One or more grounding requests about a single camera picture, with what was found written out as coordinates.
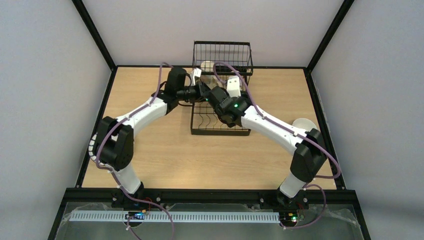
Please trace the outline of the seashell pattern ceramic mug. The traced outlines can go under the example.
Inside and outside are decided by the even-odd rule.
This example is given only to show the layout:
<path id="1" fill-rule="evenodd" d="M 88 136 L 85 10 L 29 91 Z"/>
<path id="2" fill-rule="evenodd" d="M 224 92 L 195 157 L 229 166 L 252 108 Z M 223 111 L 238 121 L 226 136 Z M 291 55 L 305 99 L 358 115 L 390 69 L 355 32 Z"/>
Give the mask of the seashell pattern ceramic mug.
<path id="1" fill-rule="evenodd" d="M 200 69 L 202 71 L 200 80 L 203 83 L 205 83 L 210 89 L 213 89 L 215 87 L 222 87 L 222 83 L 218 81 L 218 79 L 214 75 L 214 71 L 213 71 L 214 64 L 215 63 L 213 61 L 209 61 L 209 60 L 203 61 L 200 64 Z"/>

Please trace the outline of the plain white bowl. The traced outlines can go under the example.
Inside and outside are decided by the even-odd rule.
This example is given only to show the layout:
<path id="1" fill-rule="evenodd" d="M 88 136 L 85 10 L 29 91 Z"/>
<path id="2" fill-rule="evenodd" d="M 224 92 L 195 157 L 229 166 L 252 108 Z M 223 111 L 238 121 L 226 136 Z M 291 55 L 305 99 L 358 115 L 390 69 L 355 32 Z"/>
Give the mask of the plain white bowl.
<path id="1" fill-rule="evenodd" d="M 308 118 L 297 118 L 293 121 L 292 126 L 310 132 L 312 129 L 319 130 L 317 125 Z"/>

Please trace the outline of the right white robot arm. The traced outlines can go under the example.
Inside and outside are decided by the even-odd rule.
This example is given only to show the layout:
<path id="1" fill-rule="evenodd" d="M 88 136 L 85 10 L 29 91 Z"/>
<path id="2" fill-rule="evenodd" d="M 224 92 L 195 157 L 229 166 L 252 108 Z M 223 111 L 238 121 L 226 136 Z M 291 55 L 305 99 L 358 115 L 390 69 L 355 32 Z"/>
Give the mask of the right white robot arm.
<path id="1" fill-rule="evenodd" d="M 306 130 L 285 123 L 255 106 L 247 97 L 230 96 L 221 87 L 209 91 L 206 100 L 218 119 L 228 127 L 256 131 L 292 155 L 289 174 L 279 186 L 279 191 L 289 199 L 316 177 L 327 160 L 323 136 L 315 128 Z"/>

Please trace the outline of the black wire dish rack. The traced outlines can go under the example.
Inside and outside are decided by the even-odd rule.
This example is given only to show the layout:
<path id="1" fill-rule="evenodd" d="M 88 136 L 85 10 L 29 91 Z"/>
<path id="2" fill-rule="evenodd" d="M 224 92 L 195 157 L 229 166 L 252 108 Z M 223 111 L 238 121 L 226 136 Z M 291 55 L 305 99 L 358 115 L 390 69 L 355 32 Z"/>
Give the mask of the black wire dish rack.
<path id="1" fill-rule="evenodd" d="M 192 66 L 201 68 L 204 61 L 224 62 L 235 68 L 248 84 L 253 75 L 253 60 L 251 44 L 241 41 L 200 41 L 193 43 Z M 216 73 L 224 81 L 222 87 L 234 72 L 225 65 L 217 65 Z M 209 103 L 199 102 L 191 106 L 190 131 L 199 136 L 238 136 L 245 137 L 251 133 L 250 129 L 235 126 L 228 127 L 222 123 Z"/>

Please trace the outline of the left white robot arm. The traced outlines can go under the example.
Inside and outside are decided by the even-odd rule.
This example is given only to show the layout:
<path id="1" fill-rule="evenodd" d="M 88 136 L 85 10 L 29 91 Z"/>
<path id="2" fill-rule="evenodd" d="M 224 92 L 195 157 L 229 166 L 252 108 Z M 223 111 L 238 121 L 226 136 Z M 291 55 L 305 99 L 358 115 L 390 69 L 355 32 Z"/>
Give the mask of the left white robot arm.
<path id="1" fill-rule="evenodd" d="M 143 189 L 131 161 L 136 135 L 153 121 L 166 116 L 181 102 L 206 101 L 209 87 L 200 81 L 202 70 L 188 73 L 184 68 L 172 67 L 167 80 L 158 82 L 156 91 L 136 109 L 113 118 L 104 117 L 88 145 L 88 155 L 99 169 L 112 174 L 123 192 L 134 195 Z"/>

